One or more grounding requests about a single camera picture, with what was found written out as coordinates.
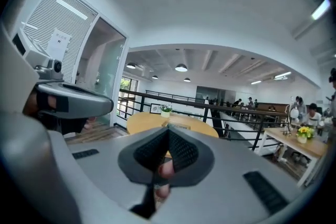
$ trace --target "picture frame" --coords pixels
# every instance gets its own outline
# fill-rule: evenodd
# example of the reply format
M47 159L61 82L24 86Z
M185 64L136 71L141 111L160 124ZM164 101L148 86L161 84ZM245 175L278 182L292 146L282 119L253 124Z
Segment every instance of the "picture frame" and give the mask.
M149 110L149 113L151 113L151 114L161 114L161 105L151 103L151 108Z

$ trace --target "finger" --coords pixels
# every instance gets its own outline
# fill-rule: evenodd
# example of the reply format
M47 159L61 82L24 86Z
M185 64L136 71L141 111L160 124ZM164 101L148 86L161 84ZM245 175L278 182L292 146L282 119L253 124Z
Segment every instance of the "finger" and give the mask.
M169 185L164 185L159 189L155 190L155 194L158 195L160 198L167 198L170 192Z
M160 165L159 175L166 179L169 179L174 175L173 160Z
M52 95L48 96L48 104L50 107L52 107L53 109L56 109L56 98L53 97Z

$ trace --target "black mesh fabric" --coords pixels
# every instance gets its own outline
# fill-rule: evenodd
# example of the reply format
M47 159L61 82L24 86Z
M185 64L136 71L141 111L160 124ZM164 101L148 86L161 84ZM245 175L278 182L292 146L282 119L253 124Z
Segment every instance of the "black mesh fabric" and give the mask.
M169 133L169 152L174 160L175 172L193 164L198 158L197 147L173 132Z
M174 159L175 172L193 164L198 158L197 147L170 130L137 148L134 151L134 158L142 166L154 172L167 151Z
M147 169L156 171L168 150L169 136L167 132L137 148L134 151L136 161Z

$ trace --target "table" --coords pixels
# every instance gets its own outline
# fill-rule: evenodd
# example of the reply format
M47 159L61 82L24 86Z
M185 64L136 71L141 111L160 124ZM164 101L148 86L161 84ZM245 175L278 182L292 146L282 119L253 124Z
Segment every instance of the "table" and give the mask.
M160 114L153 114L149 112L134 114L127 120L127 132L129 134L137 134L152 128L162 127L165 122L188 126L188 129L191 131L218 137L216 130L205 122L173 113L171 113L169 118L164 118L161 117ZM171 155L167 153L166 157L171 158Z
M259 151L257 152L258 155L261 155L261 152L263 150L262 147L265 144L266 138L268 136L271 136L272 138L284 144L284 148L280 153L278 160L280 160L283 154L285 153L285 150L287 149L286 146L293 148L297 152L311 159L305 173L297 183L298 187L300 187L306 181L308 176L311 174L314 167L317 165L318 161L327 152L328 149L327 144L320 142L316 137L311 140L308 140L306 144L301 144L296 139L296 130L292 131L291 136L284 136L282 134L284 128L265 128L264 130L265 130L264 136L262 137L261 145L259 147Z

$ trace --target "potted plant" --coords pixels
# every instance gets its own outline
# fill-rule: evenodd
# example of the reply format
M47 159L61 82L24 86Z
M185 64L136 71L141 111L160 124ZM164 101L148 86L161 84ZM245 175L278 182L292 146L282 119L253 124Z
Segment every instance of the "potted plant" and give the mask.
M301 127L297 134L297 140L301 144L305 144L307 142L307 139L312 139L314 136L314 129L311 129L309 127Z
M161 116L164 118L169 118L170 112L173 111L171 105L162 104L161 105Z

